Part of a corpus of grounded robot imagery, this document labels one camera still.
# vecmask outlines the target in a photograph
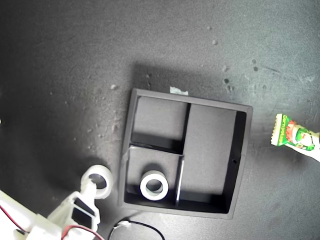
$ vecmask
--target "green candy wrapper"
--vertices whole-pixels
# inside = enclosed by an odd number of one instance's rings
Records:
[[[285,145],[320,162],[319,136],[319,132],[314,133],[298,125],[287,115],[280,113],[275,117],[271,144],[275,146]]]

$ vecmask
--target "black wire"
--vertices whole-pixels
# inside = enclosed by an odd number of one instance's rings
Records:
[[[143,223],[143,222],[139,222],[139,221],[130,221],[130,220],[125,220],[125,221],[127,221],[127,222],[129,222],[129,223],[131,223],[131,224],[141,225],[141,226],[147,227],[147,228],[149,228],[149,229],[152,229],[152,230],[156,231],[156,232],[160,235],[160,237],[162,238],[162,240],[166,240],[165,237],[164,237],[164,235],[163,235],[158,229],[156,229],[154,226],[151,226],[151,225],[145,224],[145,223]],[[112,231],[110,232],[110,235],[109,235],[108,240],[111,239],[111,236],[112,236],[112,234],[114,233],[114,230],[115,230],[115,228],[113,228]]]

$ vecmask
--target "tape piece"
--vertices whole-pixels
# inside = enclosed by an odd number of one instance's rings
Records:
[[[81,188],[85,186],[85,182],[90,178],[90,175],[98,174],[100,175],[106,183],[105,188],[97,189],[95,194],[95,199],[105,199],[111,193],[112,187],[114,185],[114,177],[111,171],[103,165],[93,165],[83,174],[81,178]]]
[[[158,190],[151,191],[147,188],[147,184],[151,180],[158,180],[161,183],[161,187]],[[156,170],[147,171],[143,176],[140,183],[140,191],[142,195],[151,201],[158,201],[163,199],[169,191],[168,181],[165,175]]]

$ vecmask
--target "white tape roll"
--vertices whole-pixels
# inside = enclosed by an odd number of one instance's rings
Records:
[[[111,171],[103,165],[93,165],[83,174],[81,178],[81,188],[83,183],[90,178],[90,175],[98,174],[105,180],[106,187],[102,189],[97,189],[95,194],[95,199],[105,199],[111,193],[112,187],[114,185],[114,177]]]
[[[158,180],[161,183],[161,187],[158,190],[151,191],[147,188],[147,183],[151,180]],[[165,175],[156,170],[147,171],[143,176],[140,183],[140,190],[142,195],[151,201],[158,201],[163,199],[169,191],[168,181]]]

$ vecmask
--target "black surface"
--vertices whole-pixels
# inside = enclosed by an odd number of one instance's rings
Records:
[[[320,129],[319,12],[318,0],[1,1],[0,188],[47,216],[92,164],[117,173],[132,87],[174,86],[254,108],[233,219],[118,209],[114,189],[97,201],[99,232],[132,216],[169,240],[319,239],[320,163],[270,145],[276,113]]]

